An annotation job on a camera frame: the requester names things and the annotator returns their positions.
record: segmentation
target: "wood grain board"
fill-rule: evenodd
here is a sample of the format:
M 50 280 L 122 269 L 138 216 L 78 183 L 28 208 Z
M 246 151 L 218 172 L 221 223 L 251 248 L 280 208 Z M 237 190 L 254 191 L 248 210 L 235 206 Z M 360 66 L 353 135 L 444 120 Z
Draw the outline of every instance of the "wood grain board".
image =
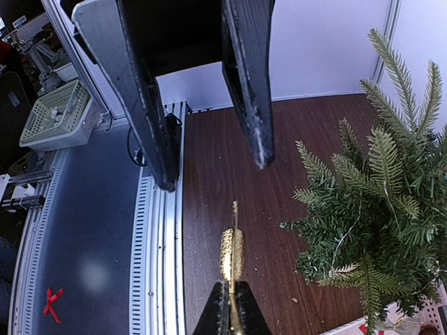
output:
M 232 109 L 186 117 L 184 168 L 184 287 L 190 334 L 214 283 L 221 279 L 221 233 L 230 227 L 232 201 L 238 200 L 245 233 L 250 284 L 273 334 L 320 334 L 359 318 L 357 290 L 307 285 L 294 272 L 306 241 L 279 228 L 303 217 L 305 206 L 292 200 L 307 185 L 295 149 L 303 140 L 326 163 L 339 151 L 338 121 L 346 117 L 366 144 L 376 112 L 362 94 L 281 101 L 273 104 L 276 158 L 260 171 Z

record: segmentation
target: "green foliage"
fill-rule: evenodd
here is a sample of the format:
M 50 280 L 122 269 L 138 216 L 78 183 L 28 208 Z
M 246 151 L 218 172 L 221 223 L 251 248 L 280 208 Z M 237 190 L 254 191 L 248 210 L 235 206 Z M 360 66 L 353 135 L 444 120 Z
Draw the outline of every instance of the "green foliage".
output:
M 367 137 L 368 148 L 359 145 L 345 119 L 333 169 L 296 143 L 309 187 L 296 190 L 293 199 L 307 205 L 308 215 L 281 227 L 309 242 L 296 266 L 308 282 L 360 288 L 373 334 L 386 316 L 384 302 L 396 301 L 411 316 L 426 299 L 438 300 L 437 286 L 447 282 L 447 126 L 434 134 L 442 97 L 439 67 L 429 62 L 423 104 L 416 107 L 399 53 L 376 30 L 369 39 L 400 106 L 375 83 L 361 80 L 380 121 Z

